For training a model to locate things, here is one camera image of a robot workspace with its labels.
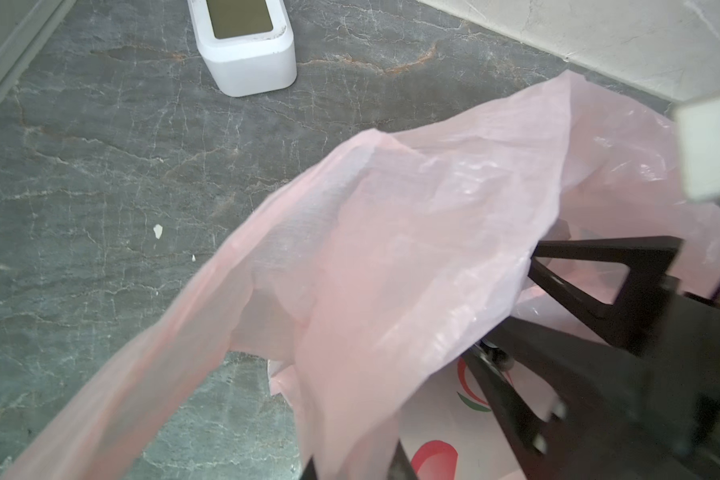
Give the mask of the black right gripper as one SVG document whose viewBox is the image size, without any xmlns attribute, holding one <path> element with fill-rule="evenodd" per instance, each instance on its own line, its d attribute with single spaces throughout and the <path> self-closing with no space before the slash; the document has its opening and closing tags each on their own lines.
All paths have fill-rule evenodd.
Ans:
<svg viewBox="0 0 720 480">
<path fill-rule="evenodd" d="M 720 285 L 708 300 L 668 302 L 682 244 L 539 242 L 530 280 L 611 345 L 516 318 L 492 331 L 553 389 L 550 414 L 539 416 L 486 351 L 462 355 L 527 478 L 720 479 Z M 619 349 L 648 347 L 659 316 L 645 355 Z"/>
</svg>

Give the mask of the pink plastic bag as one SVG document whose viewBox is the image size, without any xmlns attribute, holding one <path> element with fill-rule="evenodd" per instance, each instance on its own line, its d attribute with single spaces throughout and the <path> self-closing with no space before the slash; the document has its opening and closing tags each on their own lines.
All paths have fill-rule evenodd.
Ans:
<svg viewBox="0 0 720 480">
<path fill-rule="evenodd" d="M 271 194 L 6 470 L 119 479 L 230 351 L 270 362 L 300 448 L 380 478 L 397 413 L 506 318 L 557 221 L 673 236 L 695 292 L 720 278 L 720 207 L 682 190 L 674 124 L 566 72 L 448 120 L 364 131 Z"/>
</svg>

